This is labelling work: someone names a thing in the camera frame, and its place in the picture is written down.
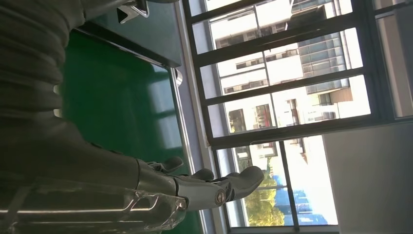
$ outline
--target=robotic hand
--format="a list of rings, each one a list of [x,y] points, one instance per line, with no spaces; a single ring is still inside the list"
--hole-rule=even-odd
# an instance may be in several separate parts
[[[202,169],[191,176],[164,174],[182,165],[178,157],[163,164],[142,163],[144,162],[139,161],[144,174],[141,174],[138,189],[159,191],[160,188],[153,188],[151,182],[163,184],[163,189],[168,188],[164,193],[185,198],[189,211],[215,208],[226,202],[244,198],[251,194],[264,178],[258,167],[249,167],[240,174],[231,173],[216,180],[213,180],[213,173],[208,169]]]
[[[61,98],[53,88],[63,79],[59,67],[69,32],[129,1],[0,1],[0,176],[6,172],[29,180],[45,177],[165,194],[184,198],[190,211],[249,195],[263,180],[257,167],[215,180],[205,169],[169,175],[182,165],[180,159],[145,163],[104,150],[54,115]]]

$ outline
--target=building window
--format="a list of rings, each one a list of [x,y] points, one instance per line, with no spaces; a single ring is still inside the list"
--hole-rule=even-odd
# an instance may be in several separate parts
[[[265,57],[265,61],[271,62],[271,61],[278,60],[278,59],[284,59],[284,58],[287,58],[287,57],[292,57],[292,56],[295,56],[295,55],[298,55],[298,54],[299,54],[298,49],[288,50],[288,51],[285,51],[285,52],[282,52],[282,53],[269,55],[269,56]],[[258,65],[258,64],[262,64],[262,63],[264,63],[263,58],[256,58],[256,59],[249,60],[249,61],[246,61],[246,62],[237,63],[236,67],[237,67],[237,69],[243,69],[243,68],[246,68],[246,67],[255,66],[255,65]]]
[[[272,126],[271,112],[268,104],[255,107],[254,129]]]
[[[242,90],[258,88],[258,87],[265,86],[265,85],[268,85],[268,81],[266,79],[258,80],[258,81],[252,81],[248,84],[241,84],[241,85],[236,85],[236,86],[224,88],[224,93],[229,94],[229,93],[238,92],[238,91],[242,91]]]
[[[229,125],[231,133],[242,132],[246,130],[244,111],[242,109],[229,112]]]
[[[244,35],[239,34],[230,38],[216,40],[217,49],[244,42]]]

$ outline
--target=green tree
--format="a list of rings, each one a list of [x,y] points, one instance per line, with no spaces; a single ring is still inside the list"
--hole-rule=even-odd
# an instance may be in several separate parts
[[[265,179],[260,187],[276,186],[277,183],[269,172],[264,173]],[[256,190],[245,198],[249,226],[283,226],[284,214],[275,206],[275,189]]]

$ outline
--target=green surface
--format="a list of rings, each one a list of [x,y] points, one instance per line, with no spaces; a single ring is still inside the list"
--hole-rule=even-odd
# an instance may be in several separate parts
[[[72,33],[63,71],[63,116],[87,141],[145,161],[184,157],[167,70]],[[165,233],[196,234],[199,227],[192,212]]]
[[[94,20],[95,23],[181,64],[181,43],[176,13],[172,3],[148,2],[149,17],[138,16],[120,24],[116,10]]]

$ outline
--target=metal bracket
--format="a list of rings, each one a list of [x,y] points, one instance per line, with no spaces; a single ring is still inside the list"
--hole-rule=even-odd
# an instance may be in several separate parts
[[[120,24],[124,24],[139,15],[145,18],[149,17],[149,6],[146,0],[132,0],[117,9]]]

